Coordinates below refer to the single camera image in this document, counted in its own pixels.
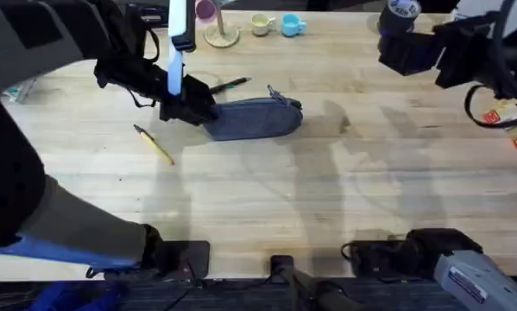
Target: blue cup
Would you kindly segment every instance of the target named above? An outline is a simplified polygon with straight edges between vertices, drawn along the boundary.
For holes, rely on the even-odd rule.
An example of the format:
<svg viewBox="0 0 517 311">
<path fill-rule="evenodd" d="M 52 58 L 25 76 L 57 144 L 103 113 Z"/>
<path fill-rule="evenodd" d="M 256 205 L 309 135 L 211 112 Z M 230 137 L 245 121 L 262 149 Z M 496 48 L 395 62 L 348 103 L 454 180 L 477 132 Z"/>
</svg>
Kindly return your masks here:
<svg viewBox="0 0 517 311">
<path fill-rule="evenodd" d="M 300 21 L 295 14 L 285 14 L 281 19 L 281 33 L 285 36 L 302 34 L 306 29 L 306 23 Z"/>
</svg>

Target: zipper pull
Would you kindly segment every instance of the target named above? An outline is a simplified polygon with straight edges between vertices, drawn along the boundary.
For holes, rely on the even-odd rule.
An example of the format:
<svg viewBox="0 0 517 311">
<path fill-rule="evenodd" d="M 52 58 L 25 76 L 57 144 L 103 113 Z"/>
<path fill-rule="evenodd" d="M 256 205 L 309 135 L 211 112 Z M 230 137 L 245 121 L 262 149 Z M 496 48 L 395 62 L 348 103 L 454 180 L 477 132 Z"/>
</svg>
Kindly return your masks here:
<svg viewBox="0 0 517 311">
<path fill-rule="evenodd" d="M 269 91 L 269 96 L 271 98 L 277 99 L 285 105 L 290 105 L 287 98 L 285 96 L 281 95 L 280 92 L 277 92 L 276 90 L 274 90 L 274 88 L 271 85 L 268 85 L 268 91 Z"/>
</svg>

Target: white cup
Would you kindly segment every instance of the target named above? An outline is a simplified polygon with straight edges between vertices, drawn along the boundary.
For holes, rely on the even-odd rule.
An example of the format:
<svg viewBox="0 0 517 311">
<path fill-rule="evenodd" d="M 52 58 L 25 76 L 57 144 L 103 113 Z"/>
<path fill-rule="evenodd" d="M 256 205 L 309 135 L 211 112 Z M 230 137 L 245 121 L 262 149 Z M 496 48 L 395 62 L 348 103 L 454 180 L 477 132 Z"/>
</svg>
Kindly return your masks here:
<svg viewBox="0 0 517 311">
<path fill-rule="evenodd" d="M 258 36 L 267 35 L 275 29 L 275 18 L 269 18 L 265 14 L 254 14 L 252 16 L 252 33 Z"/>
</svg>

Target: black tape roll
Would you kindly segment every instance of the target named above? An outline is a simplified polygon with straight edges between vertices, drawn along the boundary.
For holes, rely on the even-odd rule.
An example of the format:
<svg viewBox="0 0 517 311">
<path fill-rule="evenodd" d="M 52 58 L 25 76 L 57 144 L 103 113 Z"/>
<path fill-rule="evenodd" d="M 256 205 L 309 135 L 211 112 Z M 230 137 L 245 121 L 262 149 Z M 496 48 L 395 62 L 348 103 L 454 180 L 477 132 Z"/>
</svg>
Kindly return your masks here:
<svg viewBox="0 0 517 311">
<path fill-rule="evenodd" d="M 413 22 L 421 13 L 421 4 L 416 0 L 388 0 L 379 17 L 377 28 L 381 35 L 413 30 Z"/>
</svg>

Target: pink cup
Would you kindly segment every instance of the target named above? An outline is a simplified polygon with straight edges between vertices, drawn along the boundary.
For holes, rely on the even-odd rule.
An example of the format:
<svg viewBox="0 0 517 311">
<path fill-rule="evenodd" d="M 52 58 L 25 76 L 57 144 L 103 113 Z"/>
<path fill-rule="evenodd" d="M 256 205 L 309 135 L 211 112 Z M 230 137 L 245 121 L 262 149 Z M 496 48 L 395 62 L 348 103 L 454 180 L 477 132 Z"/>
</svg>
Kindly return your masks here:
<svg viewBox="0 0 517 311">
<path fill-rule="evenodd" d="M 216 18 L 216 4 L 212 0 L 199 0 L 195 5 L 195 14 L 201 22 L 212 22 Z"/>
</svg>

